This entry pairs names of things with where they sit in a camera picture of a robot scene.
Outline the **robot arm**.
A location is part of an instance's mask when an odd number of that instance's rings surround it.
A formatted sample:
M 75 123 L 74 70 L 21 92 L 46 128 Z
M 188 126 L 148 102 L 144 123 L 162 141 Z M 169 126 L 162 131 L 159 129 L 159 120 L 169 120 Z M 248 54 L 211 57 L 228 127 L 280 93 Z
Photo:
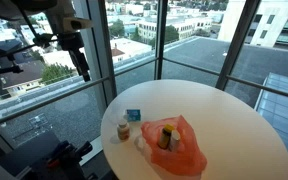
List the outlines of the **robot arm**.
M 37 33 L 29 20 L 31 15 L 43 12 L 51 27 L 51 33 Z M 0 19 L 7 21 L 25 20 L 34 34 L 35 46 L 46 48 L 53 41 L 67 51 L 84 81 L 90 80 L 85 55 L 80 51 L 84 46 L 80 30 L 92 27 L 92 21 L 77 17 L 72 0 L 0 0 Z

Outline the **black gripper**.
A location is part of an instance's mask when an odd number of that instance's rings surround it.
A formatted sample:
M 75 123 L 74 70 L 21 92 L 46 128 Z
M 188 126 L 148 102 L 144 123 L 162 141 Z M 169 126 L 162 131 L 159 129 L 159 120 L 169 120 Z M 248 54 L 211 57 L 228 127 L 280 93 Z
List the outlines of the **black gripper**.
M 84 81 L 90 80 L 88 73 L 89 66 L 85 55 L 79 51 L 84 46 L 82 36 L 79 32 L 63 33 L 57 36 L 58 43 L 64 51 L 69 51 L 70 57 L 78 74 L 83 77 Z

